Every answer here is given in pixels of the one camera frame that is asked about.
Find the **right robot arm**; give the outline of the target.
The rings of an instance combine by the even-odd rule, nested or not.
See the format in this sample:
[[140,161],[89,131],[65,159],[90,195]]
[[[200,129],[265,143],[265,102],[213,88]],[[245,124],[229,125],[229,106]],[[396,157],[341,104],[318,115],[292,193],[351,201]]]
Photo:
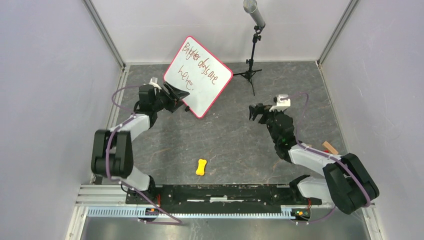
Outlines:
[[310,147],[295,135],[294,120],[275,105],[250,105],[249,119],[260,116],[277,156],[294,165],[306,167],[322,178],[307,176],[289,189],[289,199],[302,204],[308,198],[320,199],[335,205],[344,214],[369,207],[380,196],[380,189],[359,157],[353,153],[330,154]]

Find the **pink framed whiteboard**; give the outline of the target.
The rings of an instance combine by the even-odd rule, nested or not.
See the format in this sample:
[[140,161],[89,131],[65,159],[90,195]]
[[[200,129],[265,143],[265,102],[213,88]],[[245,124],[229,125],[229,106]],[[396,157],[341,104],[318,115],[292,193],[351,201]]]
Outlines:
[[165,71],[163,80],[189,93],[182,101],[203,118],[233,78],[232,70],[191,35]]

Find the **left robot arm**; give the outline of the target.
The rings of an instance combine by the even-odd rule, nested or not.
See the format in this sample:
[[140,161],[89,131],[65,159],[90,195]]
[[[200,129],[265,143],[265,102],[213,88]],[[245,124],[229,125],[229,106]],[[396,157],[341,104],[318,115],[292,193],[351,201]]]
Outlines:
[[152,176],[135,167],[133,141],[154,126],[158,112],[175,112],[188,96],[189,92],[167,82],[163,86],[152,81],[138,86],[138,101],[129,117],[114,127],[95,132],[91,172],[127,186],[145,204],[153,203],[158,195],[156,184]]

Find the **yellow bone-shaped eraser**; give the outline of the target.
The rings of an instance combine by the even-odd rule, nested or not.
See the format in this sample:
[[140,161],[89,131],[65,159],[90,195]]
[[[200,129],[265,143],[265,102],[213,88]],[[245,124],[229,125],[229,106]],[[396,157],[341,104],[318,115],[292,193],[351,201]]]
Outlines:
[[197,168],[195,174],[197,176],[203,176],[205,174],[205,169],[208,161],[206,159],[199,159],[197,162]]

